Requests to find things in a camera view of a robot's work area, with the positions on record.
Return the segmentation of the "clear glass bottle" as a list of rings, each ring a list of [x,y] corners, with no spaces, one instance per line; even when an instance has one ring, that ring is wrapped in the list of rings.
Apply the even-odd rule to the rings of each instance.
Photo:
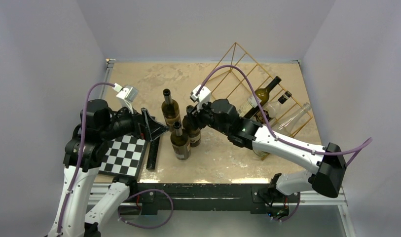
[[[272,130],[274,132],[286,136],[291,136],[294,126],[310,110],[311,110],[311,105],[309,103],[305,103],[300,109],[295,111],[293,114],[276,122],[272,126]]]

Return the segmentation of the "clear liquor bottle black cap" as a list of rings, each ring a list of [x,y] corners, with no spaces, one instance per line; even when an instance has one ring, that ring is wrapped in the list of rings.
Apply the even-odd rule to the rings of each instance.
[[[264,116],[262,115],[261,112],[258,112],[255,116],[256,120],[261,122],[262,124],[265,124],[265,119],[269,122],[271,122],[277,115],[277,113],[280,111],[281,106],[292,96],[292,94],[289,91],[286,91],[277,101],[273,102],[267,102],[264,107]]]

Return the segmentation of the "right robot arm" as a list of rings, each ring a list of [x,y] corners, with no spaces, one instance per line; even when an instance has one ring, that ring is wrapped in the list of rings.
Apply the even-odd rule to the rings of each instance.
[[[315,191],[328,198],[338,197],[347,168],[344,157],[334,155],[340,151],[338,145],[330,143],[323,147],[279,133],[271,135],[261,123],[240,117],[227,99],[189,105],[186,118],[195,128],[208,126],[224,134],[237,147],[264,151],[303,167],[301,172],[274,175],[267,189],[272,200],[280,201],[303,191]]]

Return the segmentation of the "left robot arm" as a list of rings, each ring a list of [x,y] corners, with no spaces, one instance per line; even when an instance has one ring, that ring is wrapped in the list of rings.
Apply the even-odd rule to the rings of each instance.
[[[140,113],[127,107],[114,112],[103,99],[87,102],[80,118],[81,123],[65,146],[63,190],[49,237],[101,236],[119,205],[138,197],[136,181],[118,175],[98,203],[87,209],[93,183],[109,150],[108,143],[126,135],[151,142],[168,131],[145,108]]]

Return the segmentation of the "dark wine bottle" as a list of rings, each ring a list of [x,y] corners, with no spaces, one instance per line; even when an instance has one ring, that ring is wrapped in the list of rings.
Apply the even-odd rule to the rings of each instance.
[[[170,132],[173,132],[174,123],[181,122],[180,108],[176,100],[171,96],[169,89],[163,90],[164,102],[161,105],[163,117]]]
[[[280,77],[275,77],[266,87],[259,88],[247,98],[247,100],[239,107],[238,114],[240,117],[251,119],[258,111],[258,103],[255,97],[258,98],[258,102],[261,106],[265,105],[269,101],[270,92],[282,81]]]
[[[190,112],[193,108],[194,107],[192,105],[188,105],[186,107],[186,116],[184,116],[182,120],[183,128],[189,136],[189,141],[192,148],[199,146],[201,143],[201,131],[190,115]]]
[[[191,155],[191,146],[188,133],[183,129],[182,123],[174,122],[173,132],[170,135],[170,140],[174,150],[174,154],[179,160],[187,160]]]

